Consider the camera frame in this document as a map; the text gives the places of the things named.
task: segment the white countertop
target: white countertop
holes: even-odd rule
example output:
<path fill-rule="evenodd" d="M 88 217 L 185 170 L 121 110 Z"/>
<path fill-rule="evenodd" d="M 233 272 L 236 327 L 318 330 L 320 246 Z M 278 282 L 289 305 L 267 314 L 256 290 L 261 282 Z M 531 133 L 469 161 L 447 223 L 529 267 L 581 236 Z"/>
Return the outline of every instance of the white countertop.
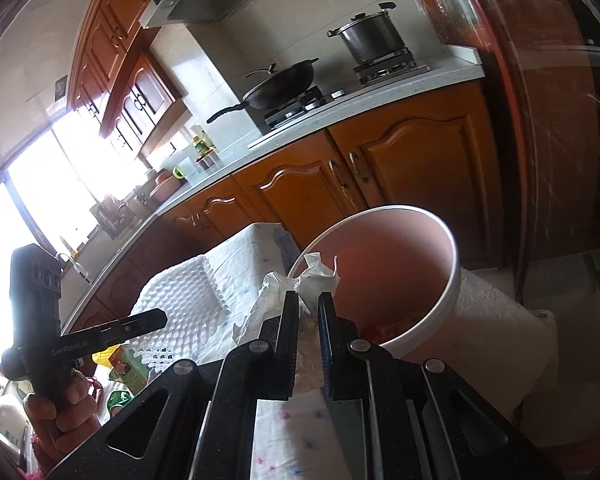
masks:
<path fill-rule="evenodd" d="M 419 60 L 420 62 L 429 65 L 431 68 L 429 72 L 406 79 L 397 78 L 380 88 L 372 89 L 363 94 L 344 96 L 332 105 L 324 107 L 324 109 L 319 108 L 309 117 L 303 118 L 299 123 L 284 128 L 280 133 L 269 137 L 266 142 L 262 142 L 252 149 L 249 149 L 248 145 L 262 136 L 257 130 L 247 134 L 241 140 L 224 150 L 224 152 L 219 153 L 219 160 L 216 164 L 211 166 L 208 170 L 200 171 L 197 178 L 191 179 L 190 182 L 182 186 L 147 220 L 138 225 L 133 234 L 125 241 L 123 247 L 115 254 L 115 256 L 113 256 L 105 268 L 102 269 L 102 272 L 100 272 L 97 279 L 92 283 L 87 293 L 80 300 L 74 313 L 69 316 L 69 319 L 64 326 L 63 333 L 73 325 L 74 321 L 80 315 L 87 303 L 89 303 L 90 299 L 103 283 L 104 279 L 106 279 L 107 275 L 155 219 L 195 195 L 197 192 L 205 189 L 205 187 L 210 186 L 222 177 L 235 173 L 235 171 L 240 168 L 243 168 L 247 164 L 270 152 L 274 152 L 282 146 L 290 144 L 295 140 L 301 139 L 318 130 L 327 128 L 337 122 L 405 97 L 484 77 L 484 72 L 482 71 L 482 67 L 479 64 L 479 58 L 475 54 L 474 49 L 450 46 L 448 47 L 448 51 L 453 53 L 453 55 L 441 54 L 439 56 Z"/>

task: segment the tiled wall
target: tiled wall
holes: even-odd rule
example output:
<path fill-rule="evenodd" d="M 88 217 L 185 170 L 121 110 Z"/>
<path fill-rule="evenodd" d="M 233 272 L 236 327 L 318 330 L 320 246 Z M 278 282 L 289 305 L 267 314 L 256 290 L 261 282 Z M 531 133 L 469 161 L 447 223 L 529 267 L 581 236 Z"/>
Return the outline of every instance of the tiled wall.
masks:
<path fill-rule="evenodd" d="M 223 26 L 250 70 L 272 62 L 287 67 L 318 57 L 315 81 L 323 91 L 333 91 L 355 83 L 352 69 L 356 63 L 343 41 L 328 38 L 327 31 L 341 27 L 359 12 L 378 12 L 377 4 L 385 1 L 397 4 L 391 19 L 416 57 L 442 52 L 428 17 L 414 0 L 253 0 Z M 259 81 L 256 77 L 250 86 Z"/>
<path fill-rule="evenodd" d="M 184 25 L 167 25 L 161 28 L 151 50 L 179 86 L 185 104 L 199 124 L 216 146 L 224 150 L 254 130 L 256 124 L 245 111 L 232 112 L 211 124 L 205 123 L 218 110 L 240 102 L 226 80 L 231 74 L 240 73 L 244 66 L 240 65 L 239 59 L 231 63 L 230 46 L 217 33 L 211 27 L 200 28 L 196 33 L 200 41 L 197 41 Z M 216 53 L 214 60 L 205 49 Z"/>

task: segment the finger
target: finger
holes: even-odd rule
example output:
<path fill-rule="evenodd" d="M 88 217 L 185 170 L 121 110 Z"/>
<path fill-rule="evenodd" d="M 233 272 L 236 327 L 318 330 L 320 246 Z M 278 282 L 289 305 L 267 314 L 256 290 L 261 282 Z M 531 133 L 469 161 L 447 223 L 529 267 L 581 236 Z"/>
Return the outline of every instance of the finger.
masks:
<path fill-rule="evenodd" d="M 77 404 L 89 393 L 89 383 L 84 375 L 75 370 L 69 381 L 65 395 L 70 404 Z"/>
<path fill-rule="evenodd" d="M 63 453 L 70 453 L 99 429 L 98 419 L 95 415 L 91 415 L 81 426 L 60 436 L 56 440 L 56 446 Z"/>
<path fill-rule="evenodd" d="M 47 398 L 36 394 L 29 394 L 24 399 L 24 412 L 31 422 L 35 420 L 54 420 L 56 407 Z"/>
<path fill-rule="evenodd" d="M 98 409 L 96 399 L 85 397 L 77 404 L 71 404 L 56 416 L 56 426 L 63 433 L 69 433 L 83 425 Z"/>

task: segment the frying pan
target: frying pan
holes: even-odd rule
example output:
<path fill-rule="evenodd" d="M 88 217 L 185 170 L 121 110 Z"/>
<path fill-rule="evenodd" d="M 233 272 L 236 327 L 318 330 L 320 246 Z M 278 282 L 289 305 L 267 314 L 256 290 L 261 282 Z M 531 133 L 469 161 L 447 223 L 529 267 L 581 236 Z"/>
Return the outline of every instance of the frying pan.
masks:
<path fill-rule="evenodd" d="M 242 98 L 242 102 L 235 106 L 223 108 L 209 117 L 206 122 L 211 123 L 218 117 L 229 112 L 244 110 L 247 106 L 257 108 L 258 110 L 273 110 L 291 101 L 295 97 L 305 92 L 311 83 L 314 82 L 314 63 L 318 58 L 305 59 L 295 65 L 276 72 L 276 64 L 269 68 L 263 68 L 247 74 L 249 77 L 257 72 L 267 72 L 270 74 L 268 79 L 249 90 Z"/>

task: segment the wok handle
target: wok handle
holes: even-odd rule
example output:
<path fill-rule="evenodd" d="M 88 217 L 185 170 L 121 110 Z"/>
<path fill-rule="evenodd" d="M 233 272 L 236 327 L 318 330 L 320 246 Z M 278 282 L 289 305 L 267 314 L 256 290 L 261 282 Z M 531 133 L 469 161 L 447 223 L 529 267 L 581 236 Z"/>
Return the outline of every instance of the wok handle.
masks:
<path fill-rule="evenodd" d="M 246 101 L 243 101 L 235 106 L 229 106 L 228 108 L 223 108 L 222 110 L 220 110 L 219 112 L 216 112 L 215 114 L 213 114 L 211 117 L 209 117 L 206 120 L 206 124 L 212 123 L 213 121 L 215 121 L 218 117 L 227 114 L 229 112 L 237 112 L 239 110 L 244 110 L 246 107 L 248 106 Z"/>
<path fill-rule="evenodd" d="M 253 74 L 257 74 L 258 72 L 266 72 L 267 74 L 273 74 L 275 71 L 276 71 L 276 64 L 271 63 L 269 65 L 269 68 L 259 68 L 257 70 L 254 70 L 253 72 L 249 72 L 246 76 L 244 76 L 244 78 L 247 79 L 249 76 L 251 76 Z"/>

